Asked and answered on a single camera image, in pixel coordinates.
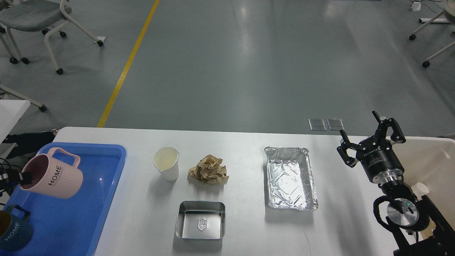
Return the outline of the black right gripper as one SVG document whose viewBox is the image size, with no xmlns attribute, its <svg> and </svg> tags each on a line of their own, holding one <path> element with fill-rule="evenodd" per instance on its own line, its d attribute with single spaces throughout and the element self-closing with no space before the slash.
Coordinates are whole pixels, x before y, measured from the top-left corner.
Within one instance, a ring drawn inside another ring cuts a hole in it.
<svg viewBox="0 0 455 256">
<path fill-rule="evenodd" d="M 362 167 L 370 182 L 385 184 L 389 181 L 398 180 L 404 173 L 404 167 L 398 160 L 392 145 L 404 144 L 406 138 L 400 125 L 394 118 L 380 117 L 376 111 L 372 111 L 378 127 L 373 137 L 368 137 L 359 144 L 352 143 L 344 130 L 340 130 L 341 141 L 337 152 L 348 167 L 354 167 L 361 162 Z M 392 129 L 390 139 L 387 139 L 388 128 Z M 348 155 L 347 150 L 356 151 L 356 158 Z"/>
</svg>

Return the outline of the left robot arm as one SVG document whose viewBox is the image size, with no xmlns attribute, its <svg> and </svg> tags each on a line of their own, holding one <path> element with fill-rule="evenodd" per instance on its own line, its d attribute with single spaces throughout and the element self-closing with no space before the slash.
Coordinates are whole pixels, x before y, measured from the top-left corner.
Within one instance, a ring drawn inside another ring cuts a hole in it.
<svg viewBox="0 0 455 256">
<path fill-rule="evenodd" d="M 32 175 L 13 169 L 1 169 L 0 189 L 6 189 L 15 185 L 29 185 L 32 183 Z"/>
</svg>

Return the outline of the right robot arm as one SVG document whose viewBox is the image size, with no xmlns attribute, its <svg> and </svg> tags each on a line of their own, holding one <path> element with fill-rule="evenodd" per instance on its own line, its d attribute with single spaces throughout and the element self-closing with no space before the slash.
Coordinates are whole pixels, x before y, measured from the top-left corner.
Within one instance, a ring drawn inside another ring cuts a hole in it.
<svg viewBox="0 0 455 256">
<path fill-rule="evenodd" d="M 368 180 L 382 190 L 373 214 L 397 243 L 393 255 L 453 256 L 454 229 L 429 196 L 418 197 L 405 183 L 405 169 L 393 150 L 394 144 L 406 142 L 400 125 L 394 118 L 372 114 L 378 123 L 374 135 L 355 144 L 340 130 L 337 152 L 349 167 L 360 162 Z"/>
</svg>

